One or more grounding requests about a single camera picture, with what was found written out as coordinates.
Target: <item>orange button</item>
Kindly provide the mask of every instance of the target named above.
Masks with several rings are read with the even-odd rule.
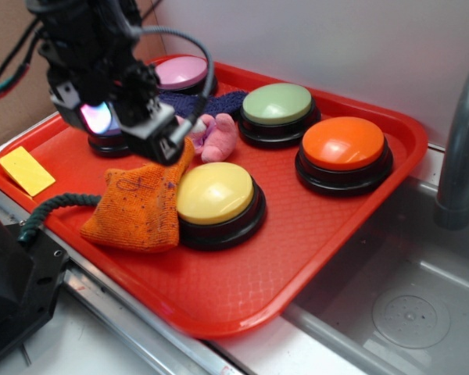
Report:
[[[308,129],[303,137],[303,151],[320,168],[357,170],[378,159],[384,141],[382,130],[371,121],[335,117]]]

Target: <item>orange cloth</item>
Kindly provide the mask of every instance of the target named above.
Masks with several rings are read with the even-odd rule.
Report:
[[[186,138],[183,154],[172,166],[151,162],[135,170],[107,170],[108,188],[82,226],[82,237],[134,252],[164,252],[177,246],[177,184],[194,154]]]

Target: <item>yellow sponge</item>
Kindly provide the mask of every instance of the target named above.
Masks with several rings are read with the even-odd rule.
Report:
[[[32,197],[55,183],[54,177],[23,146],[1,157],[0,165]]]

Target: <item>purple button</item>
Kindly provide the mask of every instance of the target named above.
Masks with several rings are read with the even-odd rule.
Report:
[[[156,67],[159,88],[164,90],[189,88],[205,78],[206,72],[206,61],[194,56],[176,57]]]

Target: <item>sink basin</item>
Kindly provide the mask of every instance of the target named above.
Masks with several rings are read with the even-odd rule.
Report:
[[[286,319],[366,373],[469,374],[469,227],[437,227],[435,193],[403,182]]]

